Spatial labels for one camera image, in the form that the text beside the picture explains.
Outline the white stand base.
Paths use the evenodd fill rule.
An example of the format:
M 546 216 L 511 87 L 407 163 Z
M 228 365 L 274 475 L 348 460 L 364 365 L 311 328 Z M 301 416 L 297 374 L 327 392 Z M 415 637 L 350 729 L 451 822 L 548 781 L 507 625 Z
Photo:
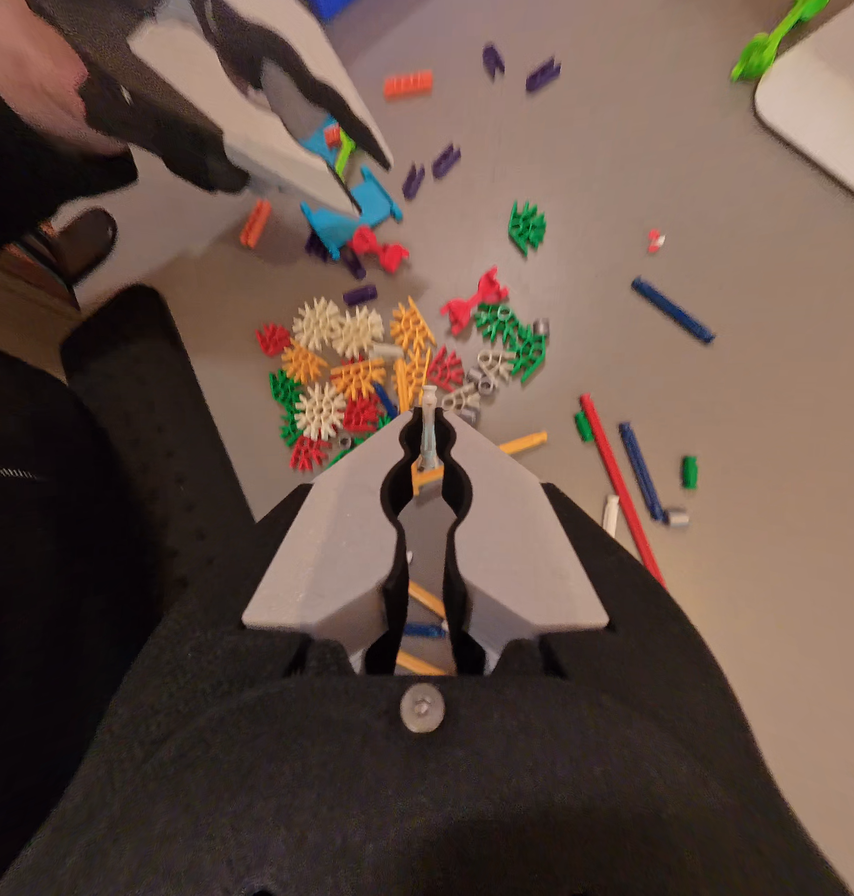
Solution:
M 854 2 L 775 61 L 757 84 L 754 111 L 854 195 Z

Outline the heap of mixed toy rods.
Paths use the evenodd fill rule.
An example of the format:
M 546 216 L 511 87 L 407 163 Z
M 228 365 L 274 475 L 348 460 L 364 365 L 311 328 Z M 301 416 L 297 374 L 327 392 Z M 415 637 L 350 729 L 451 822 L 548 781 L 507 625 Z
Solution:
M 406 622 L 403 630 L 403 637 L 422 641 L 438 641 L 446 639 L 448 636 L 448 622 L 443 600 L 433 595 L 432 592 L 415 581 L 409 582 L 408 594 L 409 599 L 414 601 L 422 609 L 430 611 L 436 617 L 436 621 Z M 435 666 L 426 659 L 412 655 L 402 649 L 399 650 L 397 655 L 397 667 L 413 675 L 427 677 L 443 677 L 449 675 L 447 670 Z

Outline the red toy spool piece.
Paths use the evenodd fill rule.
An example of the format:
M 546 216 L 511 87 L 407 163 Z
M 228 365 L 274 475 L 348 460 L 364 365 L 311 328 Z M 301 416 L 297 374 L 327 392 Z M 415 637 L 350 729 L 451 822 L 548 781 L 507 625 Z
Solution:
M 479 305 L 499 305 L 509 295 L 510 290 L 500 283 L 498 266 L 494 265 L 480 276 L 476 290 L 470 297 L 449 299 L 441 307 L 441 315 L 447 320 L 451 335 L 457 337 L 469 326 Z
M 366 225 L 360 225 L 354 231 L 348 246 L 358 256 L 373 256 L 381 270 L 388 274 L 396 274 L 403 262 L 410 258 L 404 245 L 379 241 L 373 229 Z

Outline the dark chair caster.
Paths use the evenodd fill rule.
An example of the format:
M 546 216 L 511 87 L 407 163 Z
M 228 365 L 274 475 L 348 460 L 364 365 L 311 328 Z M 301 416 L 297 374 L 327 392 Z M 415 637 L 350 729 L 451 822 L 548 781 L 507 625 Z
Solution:
M 37 226 L 12 245 L 47 271 L 63 287 L 71 307 L 79 310 L 76 285 L 106 261 L 117 238 L 115 218 L 97 206 L 82 211 L 60 231 Z

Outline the red long toy rod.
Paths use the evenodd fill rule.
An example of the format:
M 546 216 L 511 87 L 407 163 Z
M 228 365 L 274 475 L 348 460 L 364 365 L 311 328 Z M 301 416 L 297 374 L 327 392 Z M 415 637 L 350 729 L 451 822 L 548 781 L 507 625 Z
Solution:
M 645 566 L 645 569 L 651 573 L 664 588 L 666 588 L 665 578 L 657 564 L 657 558 L 647 539 L 642 522 L 638 517 L 629 488 L 625 483 L 621 468 L 614 456 L 611 443 L 603 428 L 602 421 L 598 415 L 591 395 L 588 392 L 580 394 L 579 403 L 588 419 L 597 446 L 597 451 L 601 457 L 602 464 L 610 480 L 612 489 L 620 499 L 623 516 L 625 517 L 627 527 L 632 536 L 638 555 Z

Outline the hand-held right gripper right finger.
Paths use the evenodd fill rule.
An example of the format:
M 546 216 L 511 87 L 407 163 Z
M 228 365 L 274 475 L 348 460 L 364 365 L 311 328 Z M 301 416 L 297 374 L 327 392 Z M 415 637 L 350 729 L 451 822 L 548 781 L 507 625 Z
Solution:
M 541 481 L 438 412 L 441 495 L 454 514 L 442 597 L 455 670 L 481 676 L 513 641 L 603 630 L 609 615 Z

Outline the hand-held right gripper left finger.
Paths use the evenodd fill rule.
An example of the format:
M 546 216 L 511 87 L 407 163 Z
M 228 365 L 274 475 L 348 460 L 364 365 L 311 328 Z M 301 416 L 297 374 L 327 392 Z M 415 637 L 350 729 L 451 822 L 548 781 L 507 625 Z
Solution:
M 408 611 L 406 533 L 422 415 L 407 411 L 317 476 L 242 614 L 253 630 L 340 643 L 392 675 Z

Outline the cyan toy panel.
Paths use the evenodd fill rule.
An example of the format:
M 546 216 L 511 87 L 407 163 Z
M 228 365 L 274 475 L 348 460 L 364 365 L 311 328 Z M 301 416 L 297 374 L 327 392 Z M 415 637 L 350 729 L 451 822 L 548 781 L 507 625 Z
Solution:
M 334 166 L 338 149 L 330 150 L 326 146 L 323 137 L 323 131 L 327 126 L 330 126 L 334 123 L 338 124 L 336 119 L 332 118 L 331 116 L 327 116 L 321 124 L 316 126 L 315 130 L 309 137 L 300 140 L 300 145 L 304 149 L 318 155 L 332 167 Z
M 360 209 L 356 214 L 343 214 L 324 207 L 313 209 L 308 203 L 301 203 L 302 214 L 311 232 L 333 261 L 340 259 L 341 250 L 360 227 L 375 230 L 388 218 L 403 219 L 401 207 L 368 166 L 361 166 L 361 176 L 362 182 L 352 189 L 352 197 Z

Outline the yellow toy rod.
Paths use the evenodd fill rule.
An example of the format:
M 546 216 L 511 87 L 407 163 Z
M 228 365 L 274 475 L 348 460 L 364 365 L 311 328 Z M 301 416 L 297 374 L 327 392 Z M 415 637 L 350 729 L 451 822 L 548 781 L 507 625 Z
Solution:
M 507 455 L 516 455 L 542 446 L 547 442 L 548 435 L 545 431 L 532 433 L 520 438 L 503 442 L 497 445 L 501 452 Z M 411 467 L 413 496 L 418 497 L 421 488 L 434 482 L 439 482 L 443 478 L 443 464 L 427 469 L 421 461 L 414 462 Z

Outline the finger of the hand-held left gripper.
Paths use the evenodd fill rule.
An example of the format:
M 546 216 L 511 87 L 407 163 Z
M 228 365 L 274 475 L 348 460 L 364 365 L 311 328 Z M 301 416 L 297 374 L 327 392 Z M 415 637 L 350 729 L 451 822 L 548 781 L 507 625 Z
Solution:
M 194 1 L 190 7 L 230 82 L 253 91 L 293 140 L 325 117 L 382 168 L 392 153 L 325 32 L 301 2 Z
M 294 140 L 282 121 L 233 86 L 215 49 L 182 21 L 153 21 L 130 37 L 130 49 L 221 130 L 236 167 L 272 187 L 342 214 L 360 211 L 344 183 L 318 155 Z

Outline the person's left hand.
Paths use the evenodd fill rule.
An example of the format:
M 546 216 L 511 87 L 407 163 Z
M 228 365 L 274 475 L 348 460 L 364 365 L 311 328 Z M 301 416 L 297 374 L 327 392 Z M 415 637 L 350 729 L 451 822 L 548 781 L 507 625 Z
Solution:
M 63 36 L 23 1 L 0 1 L 0 97 L 55 146 L 115 156 L 127 146 L 86 122 L 78 94 L 84 62 Z

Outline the black mesh chair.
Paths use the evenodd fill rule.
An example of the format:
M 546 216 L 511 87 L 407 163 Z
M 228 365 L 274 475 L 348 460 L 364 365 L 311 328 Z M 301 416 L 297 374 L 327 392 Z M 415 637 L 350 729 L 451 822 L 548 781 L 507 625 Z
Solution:
M 242 630 L 234 564 L 255 523 L 164 297 L 133 285 L 66 339 L 67 381 L 105 432 L 138 515 L 159 611 Z

